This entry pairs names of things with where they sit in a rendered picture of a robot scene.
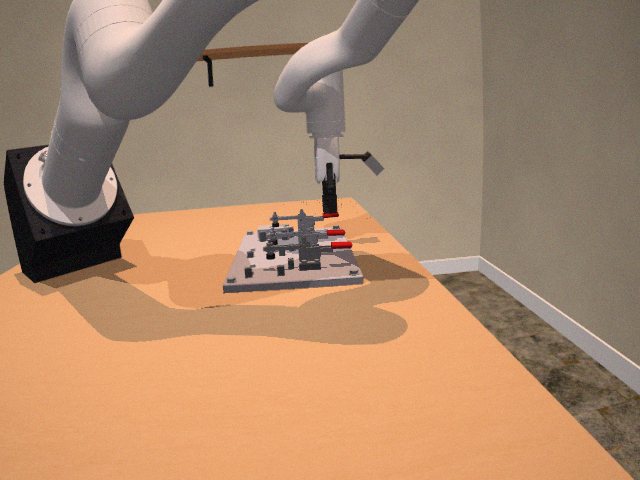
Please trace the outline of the grey toggle clamp with red handle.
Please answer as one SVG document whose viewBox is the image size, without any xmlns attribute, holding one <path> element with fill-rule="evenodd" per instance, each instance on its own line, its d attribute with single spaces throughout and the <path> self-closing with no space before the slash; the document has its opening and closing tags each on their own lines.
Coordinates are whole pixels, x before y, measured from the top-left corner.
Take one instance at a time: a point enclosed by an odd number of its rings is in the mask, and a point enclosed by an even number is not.
<svg viewBox="0 0 640 480">
<path fill-rule="evenodd" d="M 299 250 L 299 265 L 300 271 L 302 270 L 317 270 L 321 269 L 321 253 L 333 252 L 333 249 L 347 249 L 352 248 L 351 242 L 331 242 L 329 246 L 319 246 L 319 244 L 311 244 L 306 236 L 301 237 L 299 244 L 288 245 L 273 245 L 271 239 L 268 239 L 266 246 L 263 246 L 263 252 L 267 252 L 266 259 L 275 259 L 274 251 L 281 250 Z"/>
</svg>

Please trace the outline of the black toggle clamp with red handle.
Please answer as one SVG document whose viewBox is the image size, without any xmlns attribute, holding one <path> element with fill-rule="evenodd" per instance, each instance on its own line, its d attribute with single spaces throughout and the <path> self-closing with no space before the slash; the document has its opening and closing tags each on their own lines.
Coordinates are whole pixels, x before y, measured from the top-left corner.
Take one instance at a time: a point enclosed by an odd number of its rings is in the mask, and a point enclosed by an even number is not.
<svg viewBox="0 0 640 480">
<path fill-rule="evenodd" d="M 306 229 L 305 225 L 302 224 L 301 229 L 297 232 L 277 233 L 276 230 L 274 230 L 274 227 L 272 227 L 270 233 L 267 233 L 267 238 L 271 239 L 271 242 L 273 243 L 273 245 L 277 245 L 278 244 L 278 240 L 276 239 L 277 237 L 298 236 L 298 243 L 299 243 L 301 241 L 301 237 L 306 236 L 306 239 L 311 244 L 317 244 L 318 239 L 328 239 L 328 236 L 340 236 L 340 235 L 345 235 L 345 230 L 327 230 L 327 233 L 316 233 L 316 231 L 309 232 Z"/>
</svg>

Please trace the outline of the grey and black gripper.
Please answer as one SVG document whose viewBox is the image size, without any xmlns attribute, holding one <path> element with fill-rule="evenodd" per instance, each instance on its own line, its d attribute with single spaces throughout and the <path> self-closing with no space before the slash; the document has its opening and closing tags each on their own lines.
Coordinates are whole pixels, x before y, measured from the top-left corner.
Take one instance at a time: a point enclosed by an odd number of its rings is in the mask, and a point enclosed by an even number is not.
<svg viewBox="0 0 640 480">
<path fill-rule="evenodd" d="M 340 178 L 338 137 L 344 137 L 344 134 L 309 136 L 314 138 L 315 179 L 318 184 L 322 181 L 324 214 L 337 213 L 336 183 Z"/>
</svg>

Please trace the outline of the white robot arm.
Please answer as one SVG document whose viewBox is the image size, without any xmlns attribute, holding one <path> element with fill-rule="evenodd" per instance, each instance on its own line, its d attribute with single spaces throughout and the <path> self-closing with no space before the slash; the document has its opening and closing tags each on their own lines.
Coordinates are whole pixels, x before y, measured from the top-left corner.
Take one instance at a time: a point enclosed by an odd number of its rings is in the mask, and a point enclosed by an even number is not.
<svg viewBox="0 0 640 480">
<path fill-rule="evenodd" d="M 106 215 L 117 194 L 110 166 L 130 120 L 161 107 L 214 36 L 257 1 L 162 0 L 152 12 L 148 0 L 73 0 L 49 147 L 23 177 L 32 207 L 67 226 Z M 371 62 L 418 1 L 357 0 L 337 31 L 292 56 L 275 86 L 276 106 L 306 112 L 313 136 L 345 132 L 343 70 Z"/>
</svg>

